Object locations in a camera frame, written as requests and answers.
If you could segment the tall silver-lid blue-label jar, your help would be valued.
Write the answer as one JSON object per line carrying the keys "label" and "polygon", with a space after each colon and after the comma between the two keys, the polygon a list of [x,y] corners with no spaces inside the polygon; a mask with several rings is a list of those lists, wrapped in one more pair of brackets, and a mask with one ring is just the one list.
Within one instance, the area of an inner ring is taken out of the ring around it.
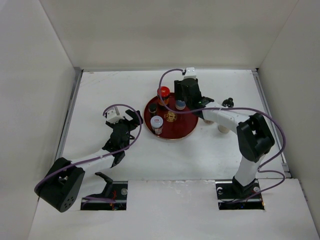
{"label": "tall silver-lid blue-label jar", "polygon": [[182,111],[186,108],[186,103],[182,100],[176,100],[175,101],[175,108],[178,110],[178,111]]}

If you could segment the small black-cap spice bottle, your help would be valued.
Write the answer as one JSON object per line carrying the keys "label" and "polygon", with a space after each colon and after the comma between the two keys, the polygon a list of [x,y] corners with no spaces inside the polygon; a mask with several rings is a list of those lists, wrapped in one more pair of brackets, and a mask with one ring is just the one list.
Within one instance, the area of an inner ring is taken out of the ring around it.
{"label": "small black-cap spice bottle", "polygon": [[157,109],[158,109],[158,107],[157,107],[156,103],[149,104],[148,111],[149,111],[151,118],[157,115]]}

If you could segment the white-lid low jar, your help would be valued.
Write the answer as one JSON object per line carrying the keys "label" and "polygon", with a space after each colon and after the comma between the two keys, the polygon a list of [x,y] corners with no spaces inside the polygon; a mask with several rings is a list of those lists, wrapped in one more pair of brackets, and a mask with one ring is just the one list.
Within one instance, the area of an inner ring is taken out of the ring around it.
{"label": "white-lid low jar", "polygon": [[162,133],[163,124],[164,124],[163,118],[158,115],[153,116],[150,120],[151,129],[156,135],[160,135]]}

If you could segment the red-lid chili sauce jar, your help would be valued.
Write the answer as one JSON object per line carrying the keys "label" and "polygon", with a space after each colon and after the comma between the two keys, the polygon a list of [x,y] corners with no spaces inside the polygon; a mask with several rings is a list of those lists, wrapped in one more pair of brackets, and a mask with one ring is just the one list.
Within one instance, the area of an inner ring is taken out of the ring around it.
{"label": "red-lid chili sauce jar", "polygon": [[170,89],[167,86],[161,86],[157,89],[157,104],[161,107],[169,106],[170,103]]}

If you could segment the pink-lid spice jar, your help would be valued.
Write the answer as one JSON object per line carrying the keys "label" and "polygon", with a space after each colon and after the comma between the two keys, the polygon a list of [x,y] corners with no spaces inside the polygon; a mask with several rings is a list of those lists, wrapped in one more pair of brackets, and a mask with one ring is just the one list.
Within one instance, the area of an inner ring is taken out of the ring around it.
{"label": "pink-lid spice jar", "polygon": [[210,121],[210,120],[203,120],[206,124],[213,124],[214,123],[214,121]]}

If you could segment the clear-dome-lid spice jar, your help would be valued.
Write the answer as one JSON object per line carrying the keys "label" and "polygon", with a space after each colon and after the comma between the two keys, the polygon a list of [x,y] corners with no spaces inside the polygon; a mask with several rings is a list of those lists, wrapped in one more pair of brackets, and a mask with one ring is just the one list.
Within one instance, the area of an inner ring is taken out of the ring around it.
{"label": "clear-dome-lid spice jar", "polygon": [[230,132],[230,129],[228,129],[227,127],[225,127],[223,125],[218,125],[218,130],[223,134],[227,134]]}

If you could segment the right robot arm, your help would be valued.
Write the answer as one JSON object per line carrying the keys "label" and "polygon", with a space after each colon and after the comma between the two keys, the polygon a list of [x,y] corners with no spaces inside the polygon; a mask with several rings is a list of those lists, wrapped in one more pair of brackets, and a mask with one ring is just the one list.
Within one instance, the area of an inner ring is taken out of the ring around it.
{"label": "right robot arm", "polygon": [[275,139],[262,114],[241,114],[229,111],[234,107],[233,98],[225,99],[222,104],[201,94],[198,80],[185,78],[174,81],[175,98],[185,102],[189,112],[237,135],[239,151],[242,155],[239,168],[232,178],[232,192],[237,198],[249,194],[256,180],[256,173],[262,159],[275,144]]}

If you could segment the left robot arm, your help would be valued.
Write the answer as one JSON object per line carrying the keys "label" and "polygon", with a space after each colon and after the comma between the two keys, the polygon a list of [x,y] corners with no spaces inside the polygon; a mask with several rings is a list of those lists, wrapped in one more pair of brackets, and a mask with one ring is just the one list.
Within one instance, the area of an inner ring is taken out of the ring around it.
{"label": "left robot arm", "polygon": [[105,182],[95,187],[95,193],[83,196],[85,203],[99,201],[111,205],[117,202],[117,192],[113,189],[114,181],[102,171],[117,166],[125,157],[125,151],[137,140],[131,132],[141,129],[143,118],[140,111],[126,110],[131,117],[121,117],[117,107],[104,114],[106,125],[112,129],[109,139],[97,152],[75,160],[60,157],[55,160],[46,176],[35,186],[36,195],[59,212],[66,212],[76,201],[83,180],[96,175]]}

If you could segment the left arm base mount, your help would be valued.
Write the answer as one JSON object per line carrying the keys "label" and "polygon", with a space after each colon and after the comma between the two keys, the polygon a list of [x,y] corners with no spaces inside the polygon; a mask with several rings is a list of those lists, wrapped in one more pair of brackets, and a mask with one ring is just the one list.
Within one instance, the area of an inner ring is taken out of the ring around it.
{"label": "left arm base mount", "polygon": [[102,172],[96,172],[105,186],[100,193],[81,199],[81,211],[125,211],[127,209],[128,181],[114,181]]}

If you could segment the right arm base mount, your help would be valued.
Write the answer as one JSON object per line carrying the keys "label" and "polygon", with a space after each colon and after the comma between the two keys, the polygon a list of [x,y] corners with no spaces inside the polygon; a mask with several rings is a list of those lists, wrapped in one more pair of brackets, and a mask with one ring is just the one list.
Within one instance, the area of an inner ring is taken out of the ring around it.
{"label": "right arm base mount", "polygon": [[258,193],[260,185],[258,180],[253,182],[243,193],[237,192],[231,180],[215,182],[219,210],[264,210],[262,195]]}

